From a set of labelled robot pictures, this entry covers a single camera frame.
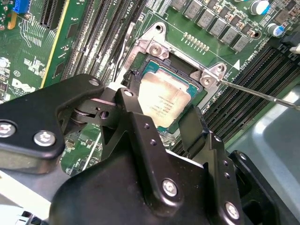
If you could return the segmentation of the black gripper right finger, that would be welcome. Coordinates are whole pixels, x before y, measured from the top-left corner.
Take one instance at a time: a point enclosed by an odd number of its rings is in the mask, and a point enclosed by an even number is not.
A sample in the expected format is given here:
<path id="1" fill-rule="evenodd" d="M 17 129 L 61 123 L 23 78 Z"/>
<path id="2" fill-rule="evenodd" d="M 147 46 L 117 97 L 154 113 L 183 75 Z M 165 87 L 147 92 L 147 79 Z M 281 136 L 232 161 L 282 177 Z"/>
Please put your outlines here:
<path id="1" fill-rule="evenodd" d="M 251 160 L 240 151 L 227 154 L 223 141 L 209 131 L 198 107 L 179 121 L 183 149 L 203 165 L 209 220 L 220 225 L 279 225 L 273 191 Z"/>

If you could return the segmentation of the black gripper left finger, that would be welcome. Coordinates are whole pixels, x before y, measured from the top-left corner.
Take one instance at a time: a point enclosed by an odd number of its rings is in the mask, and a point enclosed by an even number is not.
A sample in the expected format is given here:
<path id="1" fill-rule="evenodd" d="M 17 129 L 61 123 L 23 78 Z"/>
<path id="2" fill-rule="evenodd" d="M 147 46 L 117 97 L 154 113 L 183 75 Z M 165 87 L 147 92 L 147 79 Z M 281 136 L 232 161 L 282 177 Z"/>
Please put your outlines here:
<path id="1" fill-rule="evenodd" d="M 101 126 L 101 162 L 118 153 L 132 155 L 144 200 L 152 211 L 177 211 L 184 195 L 151 117 L 126 88 L 111 91 L 83 74 L 0 106 L 0 166 L 43 174 L 53 170 L 64 137 L 85 123 Z"/>

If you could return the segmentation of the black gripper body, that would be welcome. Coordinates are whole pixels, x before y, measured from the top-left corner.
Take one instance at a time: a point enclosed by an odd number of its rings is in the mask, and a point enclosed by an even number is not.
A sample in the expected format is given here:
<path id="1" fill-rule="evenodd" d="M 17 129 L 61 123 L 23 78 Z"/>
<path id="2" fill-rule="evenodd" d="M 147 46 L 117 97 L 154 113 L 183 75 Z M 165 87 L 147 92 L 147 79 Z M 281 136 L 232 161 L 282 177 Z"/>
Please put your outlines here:
<path id="1" fill-rule="evenodd" d="M 56 192 L 49 212 L 52 225 L 217 225 L 207 197 L 207 171 L 168 153 L 184 203 L 170 217 L 155 215 L 144 200 L 130 153 L 118 153 L 68 179 Z"/>

